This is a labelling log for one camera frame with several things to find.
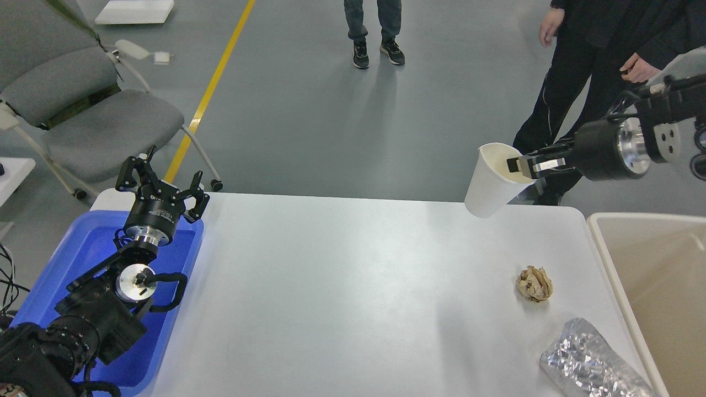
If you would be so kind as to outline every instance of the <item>beige bin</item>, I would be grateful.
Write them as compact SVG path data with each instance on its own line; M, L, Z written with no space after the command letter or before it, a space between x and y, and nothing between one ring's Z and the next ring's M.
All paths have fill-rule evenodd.
M595 213L588 224L655 391L706 396L706 218Z

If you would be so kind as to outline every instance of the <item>crumpled paper ball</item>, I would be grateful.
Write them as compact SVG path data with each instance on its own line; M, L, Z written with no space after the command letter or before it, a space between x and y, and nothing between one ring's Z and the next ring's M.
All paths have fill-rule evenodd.
M544 268L528 266L517 277L517 289L523 297L533 302L541 302L549 299L554 292L554 286L546 275Z

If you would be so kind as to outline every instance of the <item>black sneaker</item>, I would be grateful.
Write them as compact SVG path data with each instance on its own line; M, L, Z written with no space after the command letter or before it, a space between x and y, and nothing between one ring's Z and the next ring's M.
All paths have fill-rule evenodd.
M353 42L353 66L358 69L367 69L369 64L368 47L365 42Z
M391 64L396 66L405 64L405 55L395 42L395 39L383 40L382 44L380 44L380 51L388 56Z

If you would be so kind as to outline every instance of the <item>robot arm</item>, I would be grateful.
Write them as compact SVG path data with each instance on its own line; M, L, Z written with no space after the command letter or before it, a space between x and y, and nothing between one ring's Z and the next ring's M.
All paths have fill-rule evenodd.
M56 304L59 317L42 328L24 323L0 337L0 396L77 397L92 391L120 396L117 386L90 380L99 359L106 365L129 350L147 332L141 319L147 312L167 312L181 301L186 276L157 274L149 267L158 247L172 242L181 216L201 218L209 196L199 187L202 172L189 189L179 191L152 171L154 148L143 158L123 163L116 189L132 191L135 203L117 239L117 252L66 286L68 296ZM184 200L196 198L191 210ZM157 282L177 282L169 304L153 305ZM73 379L84 371L83 381Z
M695 118L696 144L706 150L706 74L667 76L664 83L626 91L620 99L618 108L631 102L637 112L613 110L581 126L571 139L508 159L508 169L532 179L567 170L593 181L641 178L652 162L679 157L680 136L671 124L690 118Z

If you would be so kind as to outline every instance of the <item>aluminum foil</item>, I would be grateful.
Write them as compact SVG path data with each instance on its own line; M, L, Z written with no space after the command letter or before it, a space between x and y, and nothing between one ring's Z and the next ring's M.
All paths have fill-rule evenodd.
M659 397L585 319L564 324L539 364L568 397Z

